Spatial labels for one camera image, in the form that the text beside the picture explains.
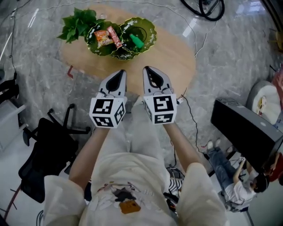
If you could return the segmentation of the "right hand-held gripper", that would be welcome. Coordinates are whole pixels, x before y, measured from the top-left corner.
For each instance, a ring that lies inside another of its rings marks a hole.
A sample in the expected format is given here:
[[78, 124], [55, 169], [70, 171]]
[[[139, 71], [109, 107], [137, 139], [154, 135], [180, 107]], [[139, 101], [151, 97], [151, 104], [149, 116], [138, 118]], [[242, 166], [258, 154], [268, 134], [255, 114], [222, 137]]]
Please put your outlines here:
[[171, 124], [177, 114], [177, 98], [170, 78], [151, 66], [143, 68], [143, 103], [150, 121], [154, 124]]

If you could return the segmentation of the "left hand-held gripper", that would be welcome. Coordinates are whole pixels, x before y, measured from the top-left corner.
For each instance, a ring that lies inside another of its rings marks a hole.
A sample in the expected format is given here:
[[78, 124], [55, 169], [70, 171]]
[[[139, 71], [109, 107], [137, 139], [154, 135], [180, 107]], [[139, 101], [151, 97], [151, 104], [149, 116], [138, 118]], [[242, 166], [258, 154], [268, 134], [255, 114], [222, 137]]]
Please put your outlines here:
[[117, 128], [126, 114], [127, 73], [119, 70], [105, 78], [91, 99], [89, 116], [98, 128]]

